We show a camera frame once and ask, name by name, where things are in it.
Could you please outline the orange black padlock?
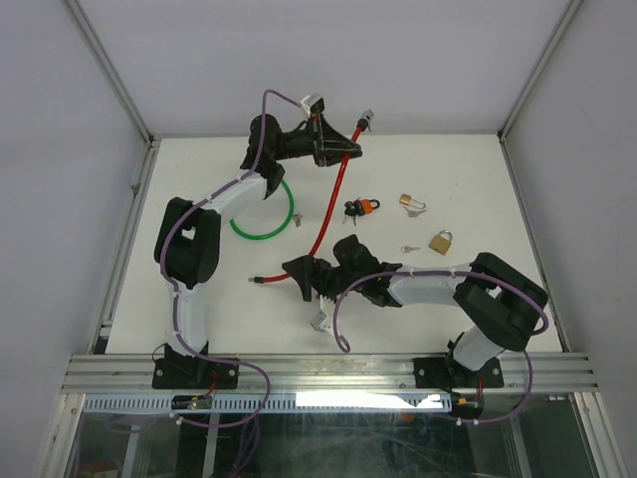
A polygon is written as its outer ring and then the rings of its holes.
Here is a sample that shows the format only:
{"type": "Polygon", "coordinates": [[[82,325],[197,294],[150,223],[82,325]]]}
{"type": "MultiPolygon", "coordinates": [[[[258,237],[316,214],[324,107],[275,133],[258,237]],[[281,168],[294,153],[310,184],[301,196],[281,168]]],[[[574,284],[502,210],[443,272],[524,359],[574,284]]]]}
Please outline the orange black padlock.
{"type": "Polygon", "coordinates": [[[374,212],[380,207],[380,202],[377,199],[363,199],[359,198],[353,202],[355,214],[358,217],[368,215],[374,212]]]}

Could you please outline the large brass padlock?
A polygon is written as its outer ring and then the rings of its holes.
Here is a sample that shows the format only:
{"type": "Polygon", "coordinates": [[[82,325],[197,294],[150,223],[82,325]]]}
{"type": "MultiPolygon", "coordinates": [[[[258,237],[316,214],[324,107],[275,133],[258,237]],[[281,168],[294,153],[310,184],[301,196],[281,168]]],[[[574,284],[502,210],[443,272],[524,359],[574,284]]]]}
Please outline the large brass padlock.
{"type": "Polygon", "coordinates": [[[453,239],[454,236],[451,231],[441,230],[432,237],[428,247],[440,255],[446,255],[452,246],[453,239]]]}

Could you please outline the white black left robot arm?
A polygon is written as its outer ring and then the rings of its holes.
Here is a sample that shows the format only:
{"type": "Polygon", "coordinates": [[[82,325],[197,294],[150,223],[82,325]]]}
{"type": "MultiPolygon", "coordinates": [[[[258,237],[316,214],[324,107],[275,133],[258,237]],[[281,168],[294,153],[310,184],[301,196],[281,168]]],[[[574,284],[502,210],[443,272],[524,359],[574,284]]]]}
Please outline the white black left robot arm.
{"type": "Polygon", "coordinates": [[[199,201],[175,197],[168,202],[154,260],[171,294],[172,335],[155,363],[153,388],[235,387],[235,365],[204,358],[209,349],[205,285],[219,263],[223,227],[277,190],[285,175],[282,160],[309,156],[325,167],[360,157],[357,140],[366,126],[361,121],[346,137],[322,114],[310,115],[290,131],[272,115],[257,116],[249,126],[245,158],[229,185],[199,201]]]}

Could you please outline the keys of orange padlock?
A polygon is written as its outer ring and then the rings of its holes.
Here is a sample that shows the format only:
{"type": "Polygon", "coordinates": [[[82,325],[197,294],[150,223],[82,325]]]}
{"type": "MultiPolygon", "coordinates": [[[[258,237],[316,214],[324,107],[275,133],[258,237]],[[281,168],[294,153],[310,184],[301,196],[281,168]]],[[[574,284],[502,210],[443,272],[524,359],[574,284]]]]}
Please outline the keys of orange padlock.
{"type": "Polygon", "coordinates": [[[344,215],[342,223],[345,224],[348,220],[351,220],[353,224],[356,224],[357,206],[355,201],[346,201],[344,203],[344,215]]]}

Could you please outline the silver keys of red lock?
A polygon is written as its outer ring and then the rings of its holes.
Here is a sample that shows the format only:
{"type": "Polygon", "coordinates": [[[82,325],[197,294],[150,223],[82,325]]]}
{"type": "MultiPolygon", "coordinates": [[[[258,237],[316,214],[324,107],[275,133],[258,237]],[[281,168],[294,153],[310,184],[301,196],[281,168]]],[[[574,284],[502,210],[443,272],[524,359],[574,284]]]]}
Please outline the silver keys of red lock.
{"type": "Polygon", "coordinates": [[[361,118],[363,119],[364,122],[364,130],[370,130],[370,126],[371,126],[371,122],[374,118],[374,113],[372,110],[366,110],[363,112],[361,118]]]}

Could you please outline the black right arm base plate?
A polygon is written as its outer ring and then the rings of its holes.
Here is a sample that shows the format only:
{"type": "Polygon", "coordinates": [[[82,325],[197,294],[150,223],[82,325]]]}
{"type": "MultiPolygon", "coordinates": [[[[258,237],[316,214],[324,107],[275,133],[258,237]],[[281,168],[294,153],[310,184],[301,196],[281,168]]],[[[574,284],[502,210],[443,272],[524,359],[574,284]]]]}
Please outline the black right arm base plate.
{"type": "Polygon", "coordinates": [[[503,388],[504,376],[497,358],[489,359],[480,369],[473,371],[442,357],[415,358],[413,360],[415,384],[419,389],[503,388]]]}

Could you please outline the green cable lock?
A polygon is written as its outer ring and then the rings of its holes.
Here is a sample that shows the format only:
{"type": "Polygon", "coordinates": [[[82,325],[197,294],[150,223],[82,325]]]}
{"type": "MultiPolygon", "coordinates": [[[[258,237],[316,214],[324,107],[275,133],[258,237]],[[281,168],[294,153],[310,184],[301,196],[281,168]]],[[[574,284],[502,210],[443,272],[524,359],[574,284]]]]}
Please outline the green cable lock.
{"type": "Polygon", "coordinates": [[[292,224],[295,213],[295,196],[284,180],[266,203],[241,213],[230,221],[230,226],[243,239],[265,241],[284,232],[292,224]]]}

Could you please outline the small brass long-shackle padlock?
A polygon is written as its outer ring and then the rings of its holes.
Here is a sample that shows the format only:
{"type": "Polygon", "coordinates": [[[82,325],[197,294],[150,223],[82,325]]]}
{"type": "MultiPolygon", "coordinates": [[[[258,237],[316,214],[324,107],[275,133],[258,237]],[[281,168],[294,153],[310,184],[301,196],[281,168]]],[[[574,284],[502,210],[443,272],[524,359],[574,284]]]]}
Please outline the small brass long-shackle padlock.
{"type": "Polygon", "coordinates": [[[403,193],[399,198],[399,203],[405,207],[414,208],[418,210],[425,210],[427,205],[424,201],[414,198],[410,194],[403,193]]]}

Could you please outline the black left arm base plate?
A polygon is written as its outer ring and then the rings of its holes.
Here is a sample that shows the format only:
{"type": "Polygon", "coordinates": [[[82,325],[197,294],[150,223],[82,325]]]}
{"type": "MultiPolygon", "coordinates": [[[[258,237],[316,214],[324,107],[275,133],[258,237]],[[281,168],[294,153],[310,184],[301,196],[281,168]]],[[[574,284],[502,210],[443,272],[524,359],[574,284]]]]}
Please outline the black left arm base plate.
{"type": "Polygon", "coordinates": [[[236,389],[239,366],[194,357],[159,358],[151,382],[153,389],[236,389]]]}

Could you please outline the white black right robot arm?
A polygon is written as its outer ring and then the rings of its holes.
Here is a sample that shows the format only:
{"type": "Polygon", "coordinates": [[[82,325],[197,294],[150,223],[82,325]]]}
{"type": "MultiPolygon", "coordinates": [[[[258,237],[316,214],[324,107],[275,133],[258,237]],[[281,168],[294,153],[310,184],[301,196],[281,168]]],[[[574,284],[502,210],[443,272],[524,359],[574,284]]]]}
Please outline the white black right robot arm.
{"type": "Polygon", "coordinates": [[[380,308],[437,304],[457,307],[469,318],[471,327],[449,342],[443,358],[416,366],[428,387],[476,388],[501,353],[524,352],[531,337],[548,328],[547,292],[493,253],[456,267],[416,268],[379,261],[356,235],[339,240],[332,252],[335,265],[312,255],[283,263],[304,301],[317,293],[338,313],[355,292],[380,308]]]}

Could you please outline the red cable lock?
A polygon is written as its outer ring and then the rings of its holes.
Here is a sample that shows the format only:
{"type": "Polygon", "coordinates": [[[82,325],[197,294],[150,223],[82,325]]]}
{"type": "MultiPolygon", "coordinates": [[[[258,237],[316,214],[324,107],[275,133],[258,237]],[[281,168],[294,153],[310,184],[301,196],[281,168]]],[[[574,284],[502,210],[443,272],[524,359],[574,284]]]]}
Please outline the red cable lock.
{"type": "MultiPolygon", "coordinates": [[[[352,140],[354,140],[355,142],[358,142],[359,137],[365,132],[363,127],[364,127],[364,122],[363,122],[363,119],[360,117],[357,121],[356,129],[354,130],[354,133],[352,134],[352,137],[351,137],[352,140]]],[[[336,175],[336,179],[334,181],[334,185],[332,188],[332,192],[329,198],[329,202],[327,205],[327,209],[325,211],[325,215],[324,215],[321,227],[318,231],[318,235],[315,239],[315,242],[309,251],[310,256],[313,256],[319,250],[319,246],[321,245],[322,240],[324,239],[324,236],[327,232],[327,229],[328,229],[328,226],[332,218],[332,214],[339,196],[340,188],[344,180],[344,176],[347,170],[349,160],[350,158],[346,157],[345,160],[339,166],[339,170],[336,175]]],[[[272,284],[272,283],[277,283],[277,282],[287,280],[288,278],[289,278],[289,275],[286,273],[283,273],[279,275],[265,276],[265,277],[254,276],[249,278],[248,281],[255,284],[272,284]]]]}

